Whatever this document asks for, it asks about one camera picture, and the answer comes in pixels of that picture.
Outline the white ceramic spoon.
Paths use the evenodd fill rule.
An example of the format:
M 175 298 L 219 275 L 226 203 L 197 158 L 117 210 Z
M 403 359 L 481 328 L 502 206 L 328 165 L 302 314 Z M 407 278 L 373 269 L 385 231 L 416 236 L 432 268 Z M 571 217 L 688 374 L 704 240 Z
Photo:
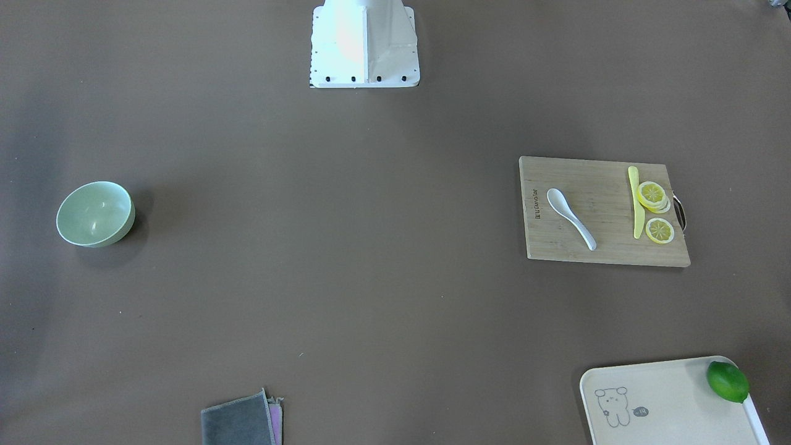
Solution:
M 568 220 L 568 222 L 576 228 L 587 245 L 588 250 L 595 251 L 597 249 L 596 240 L 587 226 L 585 226 L 581 219 L 573 212 L 562 191 L 557 188 L 550 188 L 546 192 L 546 199 L 548 199 L 548 203 L 550 203 L 551 208 L 553 208 L 557 214 L 563 217 L 563 219 Z

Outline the light green bowl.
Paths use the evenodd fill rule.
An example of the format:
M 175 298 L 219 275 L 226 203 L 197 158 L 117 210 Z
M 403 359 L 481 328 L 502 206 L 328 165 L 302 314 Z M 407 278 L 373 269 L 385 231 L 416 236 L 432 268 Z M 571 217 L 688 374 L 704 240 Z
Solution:
M 66 242 L 101 248 L 123 239 L 136 218 L 131 195 L 113 181 L 93 181 L 65 197 L 56 215 L 56 229 Z

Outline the bamboo cutting board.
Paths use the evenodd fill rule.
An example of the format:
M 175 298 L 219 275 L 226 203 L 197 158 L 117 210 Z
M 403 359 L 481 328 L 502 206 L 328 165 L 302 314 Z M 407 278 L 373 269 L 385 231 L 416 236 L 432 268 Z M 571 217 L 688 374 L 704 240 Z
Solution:
M 640 239 L 633 236 L 635 212 L 628 177 L 630 163 L 522 156 L 518 167 L 529 259 L 689 266 L 683 228 L 673 208 L 661 215 L 674 228 L 672 242 L 661 245 L 646 235 Z M 551 208 L 546 198 L 550 189 L 562 192 L 571 210 L 593 236 L 595 250 L 588 248 L 571 222 Z

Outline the yellow plastic knife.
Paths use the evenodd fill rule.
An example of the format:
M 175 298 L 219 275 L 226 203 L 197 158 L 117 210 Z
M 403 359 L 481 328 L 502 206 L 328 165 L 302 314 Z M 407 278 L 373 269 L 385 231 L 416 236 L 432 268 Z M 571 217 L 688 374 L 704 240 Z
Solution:
M 638 199 L 638 191 L 640 186 L 638 168 L 636 166 L 629 166 L 627 169 L 627 174 L 629 177 L 631 197 L 633 201 L 633 218 L 635 219 L 635 225 L 633 226 L 633 237 L 635 239 L 640 239 L 645 226 L 645 209 Z

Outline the grey folded cloth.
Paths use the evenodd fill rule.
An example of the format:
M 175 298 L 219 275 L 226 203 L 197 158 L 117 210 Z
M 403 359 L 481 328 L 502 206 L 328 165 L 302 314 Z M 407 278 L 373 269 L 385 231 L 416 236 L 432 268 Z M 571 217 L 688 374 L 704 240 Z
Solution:
M 201 411 L 203 444 L 282 444 L 281 397 L 265 389 Z

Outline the single lemon slice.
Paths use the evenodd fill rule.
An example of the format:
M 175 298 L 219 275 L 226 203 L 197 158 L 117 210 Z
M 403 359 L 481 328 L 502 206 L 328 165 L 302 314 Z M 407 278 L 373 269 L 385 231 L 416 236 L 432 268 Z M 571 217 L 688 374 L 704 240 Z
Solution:
M 656 244 L 669 244 L 675 239 L 675 229 L 666 219 L 652 218 L 645 223 L 645 234 Z

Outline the cream rabbit tray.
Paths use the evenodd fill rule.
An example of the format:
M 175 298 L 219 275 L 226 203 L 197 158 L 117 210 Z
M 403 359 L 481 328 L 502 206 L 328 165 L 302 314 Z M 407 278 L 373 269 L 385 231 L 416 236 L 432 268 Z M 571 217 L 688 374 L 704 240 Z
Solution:
M 686 358 L 582 374 L 579 388 L 594 444 L 766 444 L 751 398 L 715 394 L 709 364 L 727 357 Z

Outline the green lime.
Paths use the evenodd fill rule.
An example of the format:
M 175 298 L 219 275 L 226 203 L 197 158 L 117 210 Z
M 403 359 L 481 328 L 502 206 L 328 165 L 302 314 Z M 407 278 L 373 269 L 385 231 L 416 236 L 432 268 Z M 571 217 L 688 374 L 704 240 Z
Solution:
M 706 370 L 710 389 L 728 402 L 742 404 L 750 392 L 748 378 L 734 364 L 712 361 Z

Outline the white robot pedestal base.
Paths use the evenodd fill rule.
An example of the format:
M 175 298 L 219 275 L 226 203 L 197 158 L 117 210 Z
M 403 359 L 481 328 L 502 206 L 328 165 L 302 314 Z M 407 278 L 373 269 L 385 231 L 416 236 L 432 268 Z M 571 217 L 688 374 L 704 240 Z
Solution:
M 313 9 L 309 87 L 419 85 L 415 11 L 401 1 L 325 1 Z

